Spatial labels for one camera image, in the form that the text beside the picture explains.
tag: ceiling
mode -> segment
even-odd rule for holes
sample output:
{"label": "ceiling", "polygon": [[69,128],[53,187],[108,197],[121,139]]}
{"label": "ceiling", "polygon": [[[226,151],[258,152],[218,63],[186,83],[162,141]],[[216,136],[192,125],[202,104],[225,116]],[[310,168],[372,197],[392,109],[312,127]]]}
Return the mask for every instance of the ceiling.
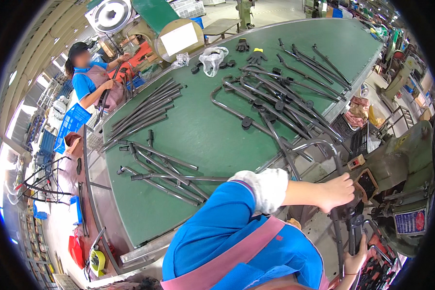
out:
{"label": "ceiling", "polygon": [[88,25],[84,14],[86,0],[48,1],[35,20],[13,59],[8,73],[16,71],[11,84],[6,82],[0,97],[0,136],[4,136],[18,105],[38,76],[58,57],[66,45],[75,41]]}

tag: woman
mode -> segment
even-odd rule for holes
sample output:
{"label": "woman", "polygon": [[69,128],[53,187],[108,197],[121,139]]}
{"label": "woman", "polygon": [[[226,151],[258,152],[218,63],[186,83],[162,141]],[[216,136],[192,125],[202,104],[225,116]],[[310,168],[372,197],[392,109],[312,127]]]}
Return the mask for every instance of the woman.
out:
{"label": "woman", "polygon": [[109,64],[91,61],[88,45],[76,42],[70,48],[68,60],[64,64],[66,75],[72,79],[72,84],[84,109],[92,104],[99,105],[100,96],[104,90],[110,90],[106,96],[105,111],[113,111],[123,101],[123,86],[108,76],[108,71],[115,68],[131,56],[128,53],[118,57]]}
{"label": "woman", "polygon": [[[283,205],[313,205],[323,212],[354,198],[345,173],[326,183],[289,181],[282,169],[240,171],[221,184],[175,234],[163,261],[165,290],[326,289],[323,261],[301,230],[271,213]],[[363,235],[355,256],[345,253],[349,289],[366,259]]]}

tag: black cap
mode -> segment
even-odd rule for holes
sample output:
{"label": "black cap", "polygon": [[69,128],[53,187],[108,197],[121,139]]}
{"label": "black cap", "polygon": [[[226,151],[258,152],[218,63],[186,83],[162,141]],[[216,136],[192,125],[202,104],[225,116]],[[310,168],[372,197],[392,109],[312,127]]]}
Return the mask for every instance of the black cap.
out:
{"label": "black cap", "polygon": [[76,42],[73,44],[70,48],[70,52],[68,53],[68,58],[71,59],[71,57],[78,55],[80,52],[87,50],[88,45],[85,42]]}

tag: green work table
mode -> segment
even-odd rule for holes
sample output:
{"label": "green work table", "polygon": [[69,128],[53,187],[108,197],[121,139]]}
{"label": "green work table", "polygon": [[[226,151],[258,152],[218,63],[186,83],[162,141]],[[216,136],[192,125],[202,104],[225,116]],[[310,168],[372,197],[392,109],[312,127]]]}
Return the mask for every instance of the green work table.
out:
{"label": "green work table", "polygon": [[[235,51],[240,37],[247,39],[250,52]],[[190,69],[198,61],[198,55],[201,54],[201,51],[198,51],[192,55],[189,67],[165,70],[139,95],[120,107],[106,121],[103,131],[109,132],[111,124],[130,113],[164,80],[172,77],[184,88],[181,90],[182,96],[174,100],[174,108],[168,111],[168,118],[130,136],[128,140],[147,145],[147,130],[152,129],[155,149],[199,166],[198,171],[178,166],[184,174],[232,176],[240,170],[257,169],[278,152],[276,143],[271,137],[254,127],[248,131],[242,130],[241,121],[237,117],[210,101],[210,92],[222,83],[222,77],[239,76],[238,67],[246,64],[245,60],[254,48],[264,49],[268,61],[263,61],[261,65],[269,71],[273,67],[279,67],[282,68],[284,76],[302,80],[301,76],[288,71],[279,64],[276,57],[279,53],[288,65],[316,76],[316,73],[308,67],[285,54],[279,48],[278,38],[283,39],[287,48],[291,48],[291,44],[295,43],[300,51],[310,56],[315,55],[311,46],[316,43],[318,49],[329,56],[330,61],[345,77],[354,81],[353,91],[355,88],[357,90],[364,80],[365,74],[370,70],[383,45],[366,33],[362,29],[362,24],[356,20],[297,20],[249,30],[238,36],[223,39],[215,45],[228,48],[229,55],[226,61],[234,59],[237,62],[234,68],[219,70],[213,78],[206,76],[202,69],[193,75]],[[303,82],[315,86],[308,80],[303,80]],[[337,91],[342,90],[337,83],[332,87]],[[333,118],[344,104],[341,101],[334,105],[331,101],[303,88],[292,86],[292,89],[296,89],[306,99],[313,100],[319,112],[325,115],[333,114]],[[351,98],[351,92],[347,93],[347,97]],[[262,123],[258,113],[246,100],[235,93],[220,90],[216,99]],[[275,129],[288,140],[296,136],[293,131],[279,122],[275,123]],[[134,246],[150,241],[177,227],[200,208],[168,196],[145,182],[130,181],[129,173],[117,175],[116,171],[121,165],[146,173],[134,162],[131,154],[119,151],[117,146],[106,152],[106,161],[119,214]],[[218,186],[215,182],[202,181],[196,184],[209,194]]]}

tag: white sleeve cover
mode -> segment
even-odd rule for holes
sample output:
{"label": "white sleeve cover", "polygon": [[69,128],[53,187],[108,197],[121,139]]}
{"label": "white sleeve cover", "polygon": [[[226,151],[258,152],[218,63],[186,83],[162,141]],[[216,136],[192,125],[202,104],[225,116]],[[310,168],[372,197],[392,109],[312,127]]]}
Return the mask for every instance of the white sleeve cover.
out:
{"label": "white sleeve cover", "polygon": [[255,210],[262,213],[273,213],[282,205],[289,184],[288,173],[281,168],[268,168],[259,174],[239,171],[227,181],[231,180],[242,180],[253,189]]}

